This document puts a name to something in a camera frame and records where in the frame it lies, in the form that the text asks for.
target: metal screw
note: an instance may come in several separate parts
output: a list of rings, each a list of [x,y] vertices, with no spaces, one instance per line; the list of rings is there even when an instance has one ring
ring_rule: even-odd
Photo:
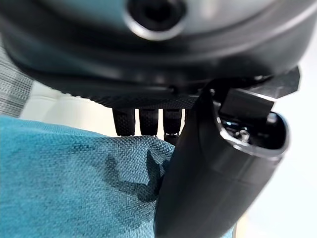
[[[266,119],[266,122],[268,124],[274,125],[277,123],[277,121],[278,121],[278,118],[277,118],[277,115],[275,113],[268,114],[267,119]]]
[[[250,134],[246,130],[241,130],[234,133],[234,137],[244,143],[248,143],[250,139]]]

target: gray fabric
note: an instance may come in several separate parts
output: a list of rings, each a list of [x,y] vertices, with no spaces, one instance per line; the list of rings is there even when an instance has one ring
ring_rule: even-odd
[[[9,60],[0,34],[0,115],[19,117],[29,97],[32,82]]]

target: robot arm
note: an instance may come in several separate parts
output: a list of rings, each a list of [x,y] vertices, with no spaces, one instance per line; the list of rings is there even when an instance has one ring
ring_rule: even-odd
[[[0,29],[16,65],[49,87],[116,110],[190,110],[155,233],[216,238],[288,147],[271,109],[298,89],[316,11],[316,0],[1,0]]]

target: blue fabric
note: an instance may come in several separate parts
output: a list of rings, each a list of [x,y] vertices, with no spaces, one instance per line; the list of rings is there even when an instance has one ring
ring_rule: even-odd
[[[0,237],[153,238],[173,150],[149,136],[0,117]]]

